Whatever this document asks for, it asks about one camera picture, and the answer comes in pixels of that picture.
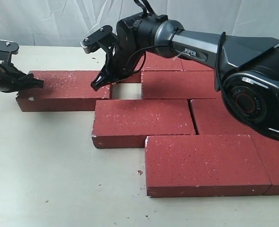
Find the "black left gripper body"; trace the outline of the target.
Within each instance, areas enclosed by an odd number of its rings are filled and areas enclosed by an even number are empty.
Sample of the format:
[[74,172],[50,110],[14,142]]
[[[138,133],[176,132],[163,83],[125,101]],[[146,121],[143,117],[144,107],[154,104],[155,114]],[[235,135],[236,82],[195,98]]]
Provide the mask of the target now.
[[34,87],[34,76],[18,70],[14,64],[0,63],[0,91],[15,92]]

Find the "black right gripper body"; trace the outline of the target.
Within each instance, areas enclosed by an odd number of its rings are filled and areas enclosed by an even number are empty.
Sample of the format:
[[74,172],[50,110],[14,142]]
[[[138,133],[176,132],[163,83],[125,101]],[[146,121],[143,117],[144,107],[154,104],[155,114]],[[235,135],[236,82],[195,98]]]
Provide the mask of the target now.
[[136,67],[142,57],[144,57],[144,51],[124,52],[118,45],[115,45],[106,54],[106,62],[101,72],[110,74],[113,83],[124,81],[141,71],[144,62],[138,70]]

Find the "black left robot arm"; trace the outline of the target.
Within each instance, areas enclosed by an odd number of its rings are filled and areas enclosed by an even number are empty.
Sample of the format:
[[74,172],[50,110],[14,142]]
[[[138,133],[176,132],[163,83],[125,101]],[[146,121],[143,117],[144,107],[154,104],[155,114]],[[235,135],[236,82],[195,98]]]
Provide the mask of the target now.
[[12,63],[0,63],[0,92],[12,93],[43,86],[44,81],[34,78],[33,73],[26,74]]

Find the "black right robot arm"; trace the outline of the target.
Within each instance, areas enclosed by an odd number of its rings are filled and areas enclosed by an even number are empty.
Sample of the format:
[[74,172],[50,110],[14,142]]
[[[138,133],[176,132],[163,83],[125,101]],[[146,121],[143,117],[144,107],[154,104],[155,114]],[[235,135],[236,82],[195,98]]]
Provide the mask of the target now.
[[82,41],[86,53],[99,49],[105,64],[91,87],[126,80],[142,56],[195,61],[214,70],[214,88],[228,112],[257,133],[279,141],[279,39],[186,30],[166,15],[138,13],[105,25]]

